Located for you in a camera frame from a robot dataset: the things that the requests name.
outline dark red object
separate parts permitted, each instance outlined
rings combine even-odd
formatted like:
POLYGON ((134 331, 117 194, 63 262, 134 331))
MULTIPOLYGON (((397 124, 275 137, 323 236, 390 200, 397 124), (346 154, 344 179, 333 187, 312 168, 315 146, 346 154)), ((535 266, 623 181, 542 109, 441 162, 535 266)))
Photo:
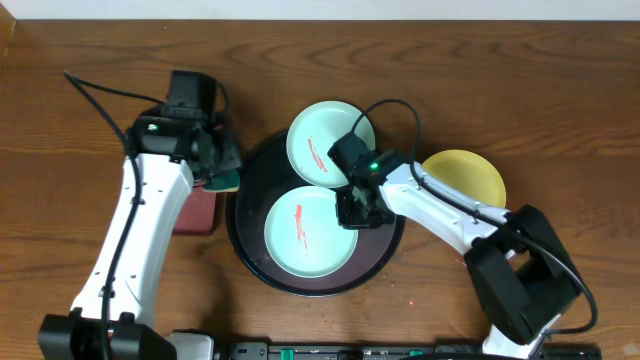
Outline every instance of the dark red object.
POLYGON ((213 232, 216 210, 216 193, 201 187, 193 189, 185 201, 173 233, 178 235, 208 235, 213 232))

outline white plate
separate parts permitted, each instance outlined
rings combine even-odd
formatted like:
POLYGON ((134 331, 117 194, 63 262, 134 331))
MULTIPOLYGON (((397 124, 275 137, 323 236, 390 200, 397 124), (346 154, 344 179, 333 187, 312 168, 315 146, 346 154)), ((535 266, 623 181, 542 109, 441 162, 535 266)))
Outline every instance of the white plate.
POLYGON ((304 186, 273 204, 264 238, 269 255, 281 268, 296 276, 316 278, 331 274, 349 260, 358 231, 338 225, 335 192, 304 186))
MULTIPOLYGON (((296 173, 307 182, 325 188, 347 185, 347 179, 327 152, 351 130, 360 114, 357 108, 340 101, 320 102, 301 112, 287 134, 287 156, 296 173)), ((366 117, 358 124, 356 135, 370 150, 375 149, 376 138, 366 117)))

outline red sauce smear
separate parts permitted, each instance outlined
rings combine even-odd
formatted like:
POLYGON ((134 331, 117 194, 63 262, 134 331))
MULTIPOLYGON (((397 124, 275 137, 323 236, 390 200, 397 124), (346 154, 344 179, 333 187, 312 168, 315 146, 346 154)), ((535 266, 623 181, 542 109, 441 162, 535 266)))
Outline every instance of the red sauce smear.
POLYGON ((311 141, 311 138, 308 138, 307 141, 309 142, 309 149, 311 149, 311 155, 313 155, 313 160, 316 162, 316 165, 318 165, 318 168, 324 172, 329 172, 327 168, 324 166, 324 163, 322 162, 322 159, 320 158, 320 156, 316 155, 316 149, 313 147, 313 142, 311 141))
POLYGON ((307 233, 302 229, 302 205, 298 205, 296 209, 296 227, 298 229, 298 242, 304 240, 304 248, 309 250, 307 245, 307 233))

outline red stain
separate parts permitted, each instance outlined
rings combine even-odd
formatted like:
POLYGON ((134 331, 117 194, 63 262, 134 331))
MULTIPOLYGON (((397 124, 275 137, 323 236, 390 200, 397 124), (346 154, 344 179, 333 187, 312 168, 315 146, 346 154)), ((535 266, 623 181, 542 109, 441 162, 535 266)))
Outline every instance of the red stain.
POLYGON ((313 147, 313 141, 311 138, 308 138, 307 141, 309 142, 309 149, 311 150, 311 155, 313 155, 313 160, 316 162, 316 165, 318 165, 318 168, 324 172, 329 172, 324 166, 320 156, 316 155, 316 149, 313 147))
POLYGON ((298 242, 304 240, 305 250, 309 250, 309 244, 307 244, 307 233, 302 229, 302 205, 296 207, 296 228, 298 230, 298 242))

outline black tray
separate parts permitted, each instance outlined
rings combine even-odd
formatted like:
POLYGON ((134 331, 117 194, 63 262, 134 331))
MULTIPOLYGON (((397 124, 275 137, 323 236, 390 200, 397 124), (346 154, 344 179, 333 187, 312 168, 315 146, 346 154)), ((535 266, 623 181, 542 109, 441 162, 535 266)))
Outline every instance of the black tray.
POLYGON ((267 251, 264 239, 267 214, 282 195, 310 185, 291 167, 286 139, 286 132, 277 135, 245 162, 240 191, 227 199, 227 229, 233 248, 251 272, 276 289, 304 296, 351 290, 371 279, 389 261, 402 237, 405 219, 398 216, 392 225, 359 230, 353 255, 329 275, 303 278, 283 270, 267 251))

